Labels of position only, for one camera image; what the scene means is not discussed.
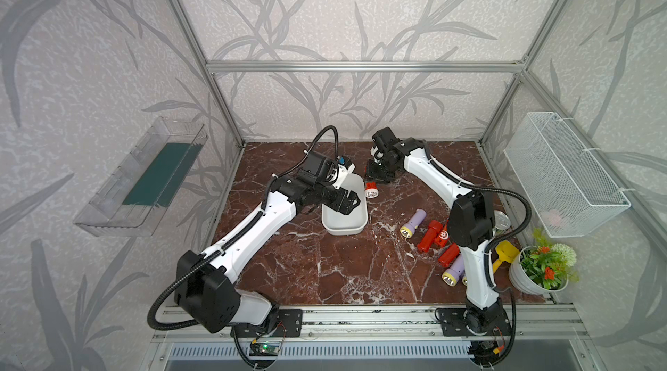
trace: leaf pattern wallpaper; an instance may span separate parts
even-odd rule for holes
[[[183,0],[208,60],[518,60],[552,0]],[[511,74],[217,74],[251,140],[478,139]]]
[[[0,370],[130,370],[239,149],[165,0],[0,0]],[[72,221],[158,116],[209,140],[150,238]]]
[[[665,10],[667,0],[572,0],[530,67],[663,220]],[[521,190],[502,152],[526,112],[544,110],[529,88],[520,88],[485,144],[503,186]],[[564,301],[575,302],[607,369],[663,369],[663,255],[651,248],[628,214],[563,242],[577,250],[581,273],[581,281],[565,290]]]

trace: potted plant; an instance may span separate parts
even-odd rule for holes
[[[544,294],[560,292],[570,281],[577,281],[572,270],[577,254],[572,247],[550,242],[540,228],[535,228],[533,236],[536,245],[521,250],[510,267],[514,287],[527,294]]]

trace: red wire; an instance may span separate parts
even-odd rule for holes
[[[496,329],[498,329],[498,332],[500,332],[500,337],[502,338],[502,346],[498,349],[502,350],[503,348],[505,348],[505,337],[503,336],[502,331],[500,330],[499,327],[496,326]]]

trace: green board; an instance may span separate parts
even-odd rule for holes
[[[190,143],[167,142],[129,191],[123,204],[169,206],[201,147]]]

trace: brown marble surface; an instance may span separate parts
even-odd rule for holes
[[[474,142],[433,142],[432,154],[463,178],[479,185],[491,180]],[[316,150],[333,154],[332,143]],[[352,158],[355,173],[363,176],[371,142],[341,142],[339,154]],[[303,156],[305,143],[249,143],[236,174],[225,211],[213,242],[243,220],[262,199],[271,173],[281,172]],[[466,287],[450,287],[437,260],[444,251],[435,246],[424,253],[415,247],[428,224],[444,224],[449,215],[445,203],[414,175],[403,174],[390,185],[378,185],[379,196],[368,199],[369,220],[353,236],[333,236],[321,223],[321,209],[304,209],[284,225],[250,260],[237,287],[257,291],[280,304],[451,304],[464,303]],[[400,227],[418,209],[426,219],[406,240]],[[510,285],[508,265],[496,272],[496,283]],[[543,302],[514,290],[518,302]]]

